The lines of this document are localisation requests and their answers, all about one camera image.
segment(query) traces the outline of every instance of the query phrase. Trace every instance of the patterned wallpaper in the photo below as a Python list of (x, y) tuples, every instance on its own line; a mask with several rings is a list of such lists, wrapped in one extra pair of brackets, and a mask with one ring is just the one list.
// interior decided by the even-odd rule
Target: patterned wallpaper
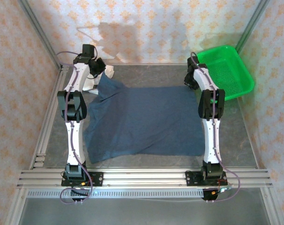
[(17, 1), (0, 0), (0, 225), (30, 165), (56, 74)]
[(247, 129), (284, 215), (284, 0), (270, 1), (241, 57), (256, 81), (242, 98)]
[[(235, 46), (259, 0), (29, 0), (56, 52), (97, 46), (107, 63), (185, 63)], [(60, 56), (71, 62), (73, 56)]]

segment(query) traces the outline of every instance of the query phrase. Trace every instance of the vent grille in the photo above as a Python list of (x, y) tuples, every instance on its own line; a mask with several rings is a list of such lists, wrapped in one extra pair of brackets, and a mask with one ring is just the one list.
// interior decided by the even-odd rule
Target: vent grille
[[(28, 198), (59, 198), (61, 189), (30, 189), (28, 191)], [(65, 191), (63, 198), (79, 196)], [(203, 197), (202, 189), (103, 189), (93, 190), (90, 198), (200, 198)]]

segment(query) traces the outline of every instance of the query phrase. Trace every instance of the blue towel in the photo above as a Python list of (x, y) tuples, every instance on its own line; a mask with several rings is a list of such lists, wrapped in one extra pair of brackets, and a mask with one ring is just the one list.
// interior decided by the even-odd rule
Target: blue towel
[(102, 75), (84, 139), (92, 163), (131, 154), (199, 156), (204, 134), (188, 87), (128, 88)]

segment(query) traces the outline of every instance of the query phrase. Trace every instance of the green plastic basket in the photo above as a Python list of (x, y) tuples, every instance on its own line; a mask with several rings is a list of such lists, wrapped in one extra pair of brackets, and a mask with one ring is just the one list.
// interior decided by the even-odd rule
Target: green plastic basket
[(254, 80), (235, 48), (223, 45), (197, 54), (205, 63), (214, 83), (225, 90), (225, 100), (245, 95), (254, 88)]

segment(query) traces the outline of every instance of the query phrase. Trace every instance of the gray floor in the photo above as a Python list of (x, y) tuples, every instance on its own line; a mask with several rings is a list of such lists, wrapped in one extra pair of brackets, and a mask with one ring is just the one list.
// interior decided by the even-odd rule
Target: gray floor
[[(115, 66), (114, 79), (128, 87), (181, 86), (187, 73), (186, 66)], [(69, 81), (71, 70), (65, 80)], [(94, 94), (84, 92), (88, 105)], [(88, 126), (89, 116), (84, 122)], [(56, 112), (51, 136), (46, 150), (44, 167), (65, 167), (68, 156), (67, 132), (59, 110)], [(203, 157), (129, 155), (92, 164), (84, 144), (87, 167), (199, 167)], [(225, 102), (220, 124), (220, 152), (226, 166), (256, 166), (253, 151), (245, 129), (237, 100)]]
[[(232, 195), (232, 189), (222, 197)], [(241, 189), (224, 202), (174, 199), (90, 199), (64, 205), (59, 199), (27, 199), (21, 225), (268, 225), (259, 188)]]

